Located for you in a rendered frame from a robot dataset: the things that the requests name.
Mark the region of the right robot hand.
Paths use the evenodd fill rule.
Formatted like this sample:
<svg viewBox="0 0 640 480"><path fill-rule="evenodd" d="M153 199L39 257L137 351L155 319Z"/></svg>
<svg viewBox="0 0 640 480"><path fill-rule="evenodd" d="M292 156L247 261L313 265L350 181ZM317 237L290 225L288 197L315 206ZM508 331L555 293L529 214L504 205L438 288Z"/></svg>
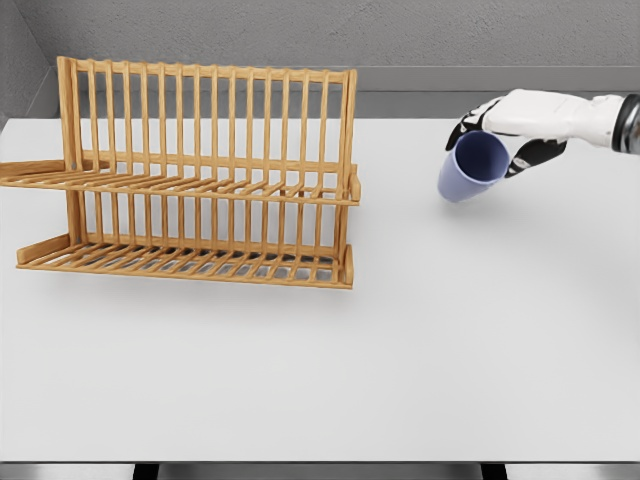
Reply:
<svg viewBox="0 0 640 480"><path fill-rule="evenodd" d="M516 89L467 112L452 130L445 149L453 149L462 135L486 131L521 136L528 141L512 158L505 176L513 177L564 153L570 117L586 101L557 92Z"/></svg>

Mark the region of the blue plastic cup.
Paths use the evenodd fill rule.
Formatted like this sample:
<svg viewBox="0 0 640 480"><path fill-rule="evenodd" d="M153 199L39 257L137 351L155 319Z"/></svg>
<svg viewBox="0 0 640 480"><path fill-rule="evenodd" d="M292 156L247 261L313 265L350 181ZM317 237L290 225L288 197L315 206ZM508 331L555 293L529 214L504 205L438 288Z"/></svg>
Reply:
<svg viewBox="0 0 640 480"><path fill-rule="evenodd" d="M496 135L485 131L465 133L442 165L438 191L450 202L470 199L502 179L510 160L506 146Z"/></svg>

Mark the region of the wooden two-tier dish rack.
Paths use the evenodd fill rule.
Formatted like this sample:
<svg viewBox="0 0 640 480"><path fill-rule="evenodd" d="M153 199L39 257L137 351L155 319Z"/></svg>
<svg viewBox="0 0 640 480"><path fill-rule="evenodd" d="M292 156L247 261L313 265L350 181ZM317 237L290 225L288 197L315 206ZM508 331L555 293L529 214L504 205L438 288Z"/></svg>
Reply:
<svg viewBox="0 0 640 480"><path fill-rule="evenodd" d="M22 269L348 289L357 73L59 57L63 156L0 164L60 190Z"/></svg>

